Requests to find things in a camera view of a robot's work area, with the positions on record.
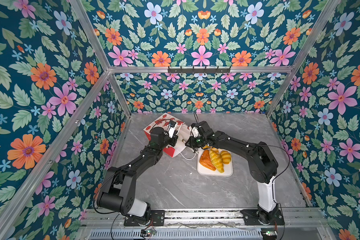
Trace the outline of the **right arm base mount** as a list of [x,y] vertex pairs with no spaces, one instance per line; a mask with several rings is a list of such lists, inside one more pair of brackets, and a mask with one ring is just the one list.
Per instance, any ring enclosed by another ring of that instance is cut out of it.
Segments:
[[284,215],[279,205],[276,205],[270,212],[267,212],[258,205],[257,209],[243,209],[240,213],[243,215],[246,226],[283,226],[285,224]]

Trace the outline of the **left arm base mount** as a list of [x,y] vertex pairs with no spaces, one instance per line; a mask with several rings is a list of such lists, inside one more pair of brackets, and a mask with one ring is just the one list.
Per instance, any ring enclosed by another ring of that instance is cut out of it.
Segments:
[[124,221],[125,227],[162,227],[165,222],[164,210],[152,210],[150,204],[147,205],[144,214],[140,216],[127,214]]

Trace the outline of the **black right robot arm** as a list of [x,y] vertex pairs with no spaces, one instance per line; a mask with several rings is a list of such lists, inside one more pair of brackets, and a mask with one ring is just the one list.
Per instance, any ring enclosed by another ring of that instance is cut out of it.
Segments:
[[279,164],[266,143],[245,142],[224,132],[215,132],[207,122],[202,121],[191,124],[191,136],[186,146],[192,149],[209,146],[227,150],[247,160],[250,174],[258,182],[258,211],[266,214],[277,211],[274,182]]

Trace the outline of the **orange brown fake croissant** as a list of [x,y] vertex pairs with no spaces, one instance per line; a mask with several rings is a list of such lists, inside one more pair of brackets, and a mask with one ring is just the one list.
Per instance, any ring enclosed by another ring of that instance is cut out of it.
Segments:
[[211,170],[211,171],[215,171],[216,170],[216,167],[212,164],[212,161],[211,161],[211,158],[210,158],[210,152],[209,150],[204,150],[203,153],[201,154],[201,157],[199,159],[199,163]]

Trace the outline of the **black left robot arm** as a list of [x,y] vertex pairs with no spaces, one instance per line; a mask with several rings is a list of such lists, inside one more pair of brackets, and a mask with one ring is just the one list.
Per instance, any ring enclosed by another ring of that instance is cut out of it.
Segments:
[[96,206],[120,213],[123,216],[150,218],[150,205],[136,199],[137,179],[159,162],[167,146],[174,147],[178,140],[175,127],[165,130],[154,127],[151,140],[131,162],[107,170],[105,179],[97,192]]

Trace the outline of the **red printed white paper bag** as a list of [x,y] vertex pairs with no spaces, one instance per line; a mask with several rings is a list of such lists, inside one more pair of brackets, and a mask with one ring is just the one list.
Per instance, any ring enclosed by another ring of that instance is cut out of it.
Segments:
[[151,140],[151,134],[154,132],[154,128],[162,128],[170,140],[177,138],[174,147],[168,145],[163,150],[163,152],[169,155],[171,158],[178,156],[183,150],[186,149],[186,142],[191,135],[191,127],[189,127],[182,120],[168,113],[160,115],[156,120],[143,129],[149,140]]

